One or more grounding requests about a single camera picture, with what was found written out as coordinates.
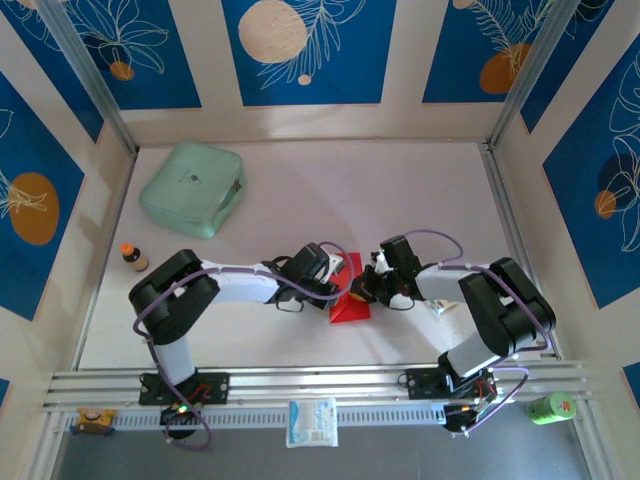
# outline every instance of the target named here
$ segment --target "green can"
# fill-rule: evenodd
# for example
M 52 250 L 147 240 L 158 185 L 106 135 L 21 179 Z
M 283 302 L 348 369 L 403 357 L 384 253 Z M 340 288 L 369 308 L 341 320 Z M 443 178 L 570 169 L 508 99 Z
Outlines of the green can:
M 576 402 L 566 393 L 556 392 L 533 400 L 527 405 L 527 415 L 538 425 L 571 420 L 576 414 Z

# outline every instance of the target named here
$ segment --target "gray floor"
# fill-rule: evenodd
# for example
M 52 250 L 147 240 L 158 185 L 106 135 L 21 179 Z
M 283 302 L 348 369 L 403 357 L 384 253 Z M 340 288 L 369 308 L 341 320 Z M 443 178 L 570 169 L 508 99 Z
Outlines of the gray floor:
M 509 405 L 468 438 L 442 427 L 339 431 L 338 448 L 284 446 L 284 430 L 224 430 L 206 452 L 166 445 L 159 432 L 66 434 L 54 479 L 518 479 L 589 478 L 571 422 L 537 426 Z

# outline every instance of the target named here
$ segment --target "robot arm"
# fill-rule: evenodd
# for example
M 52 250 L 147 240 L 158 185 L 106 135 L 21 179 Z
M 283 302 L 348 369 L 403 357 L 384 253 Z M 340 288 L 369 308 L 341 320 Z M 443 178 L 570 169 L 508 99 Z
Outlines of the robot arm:
M 329 281 L 344 266 L 342 257 L 332 255 L 315 243 L 307 244 L 294 257 L 279 257 L 251 266 L 219 265 L 200 260 L 191 250 L 181 250 L 133 287 L 129 301 L 140 314 L 173 284 L 204 269 L 200 275 L 161 301 L 143 319 L 155 346 L 159 365 L 171 384 L 179 385 L 196 374 L 186 333 L 212 303 L 251 301 L 275 304 L 296 300 L 325 309 L 334 300 L 319 300 L 301 293 L 288 280 L 318 296 L 331 297 L 338 287 Z
M 371 260 L 352 284 L 356 298 L 389 306 L 400 294 L 416 301 L 445 299 L 468 305 L 477 332 L 438 359 L 436 376 L 452 393 L 536 339 L 536 327 L 527 314 L 507 300 L 507 293 L 487 273 L 441 264 L 422 266 L 404 236 L 382 242 Z M 515 292 L 547 332 L 555 327 L 553 310 L 514 260 L 502 258 L 485 268 Z

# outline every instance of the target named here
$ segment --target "brown bottle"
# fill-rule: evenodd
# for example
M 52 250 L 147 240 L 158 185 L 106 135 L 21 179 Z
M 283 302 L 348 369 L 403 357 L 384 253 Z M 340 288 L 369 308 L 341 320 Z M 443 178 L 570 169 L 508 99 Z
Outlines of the brown bottle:
M 140 250 L 130 243 L 123 243 L 120 245 L 120 252 L 122 252 L 122 258 L 124 258 L 124 261 L 131 265 L 131 268 L 136 272 L 142 272 L 149 266 L 149 260 L 147 257 L 142 255 Z

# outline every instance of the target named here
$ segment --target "red block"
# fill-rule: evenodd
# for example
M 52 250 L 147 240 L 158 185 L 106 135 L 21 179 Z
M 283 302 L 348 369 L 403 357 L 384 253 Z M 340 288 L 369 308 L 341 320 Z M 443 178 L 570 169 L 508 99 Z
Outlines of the red block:
M 350 253 L 349 257 L 353 262 L 353 277 L 362 273 L 362 260 L 359 253 Z M 331 281 L 338 285 L 340 289 L 347 286 L 349 281 L 349 265 L 346 264 L 339 275 L 333 275 Z M 356 300 L 348 293 L 338 299 L 330 309 L 331 323 L 353 322 L 355 320 L 366 320 L 371 318 L 369 304 Z

